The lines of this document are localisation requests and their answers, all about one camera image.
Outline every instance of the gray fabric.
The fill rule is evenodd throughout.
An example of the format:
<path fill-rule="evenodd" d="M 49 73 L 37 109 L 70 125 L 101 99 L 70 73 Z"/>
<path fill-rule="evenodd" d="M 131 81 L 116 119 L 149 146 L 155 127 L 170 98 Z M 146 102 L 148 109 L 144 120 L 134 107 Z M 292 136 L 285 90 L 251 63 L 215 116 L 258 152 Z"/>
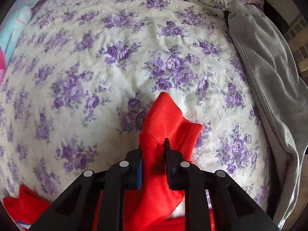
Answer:
<path fill-rule="evenodd" d="M 282 228 L 297 200 L 308 145 L 308 87 L 297 74 L 287 42 L 262 11 L 232 1 L 228 23 L 283 188 L 274 216 Z"/>

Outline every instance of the wrinkled fabric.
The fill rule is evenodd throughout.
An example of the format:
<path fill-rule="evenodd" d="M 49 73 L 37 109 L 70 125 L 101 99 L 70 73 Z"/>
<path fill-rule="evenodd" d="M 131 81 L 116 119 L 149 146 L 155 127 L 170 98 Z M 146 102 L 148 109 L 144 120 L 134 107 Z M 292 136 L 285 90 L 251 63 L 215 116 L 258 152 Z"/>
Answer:
<path fill-rule="evenodd" d="M 283 186 L 274 216 L 282 228 L 296 204 L 308 145 L 308 87 L 284 37 L 262 11 L 234 1 L 228 22 Z"/>
<path fill-rule="evenodd" d="M 266 209 L 268 142 L 223 19 L 230 1 L 46 2 L 0 87 L 0 198 L 24 183 L 54 200 L 82 171 L 109 169 L 165 91 L 203 125 L 193 163 L 224 169 Z"/>

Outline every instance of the floral bed sheet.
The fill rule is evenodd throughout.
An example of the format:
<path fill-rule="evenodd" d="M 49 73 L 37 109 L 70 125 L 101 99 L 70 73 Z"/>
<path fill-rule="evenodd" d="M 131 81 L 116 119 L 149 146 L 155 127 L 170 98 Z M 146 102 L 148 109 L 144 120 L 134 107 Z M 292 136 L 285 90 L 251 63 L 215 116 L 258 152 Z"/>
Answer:
<path fill-rule="evenodd" d="M 266 209 L 268 142 L 224 20 L 230 1 L 46 2 L 0 87 L 1 199 L 24 183 L 54 200 L 82 171 L 124 159 L 166 91 L 203 125 L 193 163 L 226 170 Z"/>

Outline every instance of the metal rivet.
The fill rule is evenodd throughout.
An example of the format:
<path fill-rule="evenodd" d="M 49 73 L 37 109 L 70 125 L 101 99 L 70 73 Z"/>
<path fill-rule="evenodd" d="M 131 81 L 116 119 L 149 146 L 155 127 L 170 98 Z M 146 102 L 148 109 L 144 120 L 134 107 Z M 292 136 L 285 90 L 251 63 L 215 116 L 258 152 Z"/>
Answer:
<path fill-rule="evenodd" d="M 218 171 L 216 172 L 216 174 L 217 174 L 217 176 L 219 176 L 219 177 L 225 177 L 225 176 L 226 176 L 226 172 L 223 171 L 223 170 L 218 170 Z"/>
<path fill-rule="evenodd" d="M 129 165 L 128 161 L 121 161 L 120 162 L 120 167 L 127 167 Z"/>
<path fill-rule="evenodd" d="M 93 171 L 92 170 L 86 170 L 85 172 L 84 172 L 84 176 L 85 177 L 90 177 L 90 176 L 92 176 L 93 175 Z"/>
<path fill-rule="evenodd" d="M 182 166 L 182 167 L 189 167 L 189 166 L 190 166 L 190 163 L 187 162 L 187 161 L 182 161 L 182 162 L 181 162 L 181 166 Z"/>

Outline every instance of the gray sweatpants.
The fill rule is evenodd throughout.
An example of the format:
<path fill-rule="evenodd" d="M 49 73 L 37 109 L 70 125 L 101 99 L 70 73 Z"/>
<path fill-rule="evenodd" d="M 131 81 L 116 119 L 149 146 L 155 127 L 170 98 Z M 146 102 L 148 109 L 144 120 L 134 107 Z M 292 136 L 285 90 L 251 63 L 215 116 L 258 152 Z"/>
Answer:
<path fill-rule="evenodd" d="M 274 154 L 282 193 L 274 222 L 282 228 L 299 189 L 308 145 L 308 87 L 276 26 L 253 5 L 232 1 L 228 18 L 252 95 Z"/>

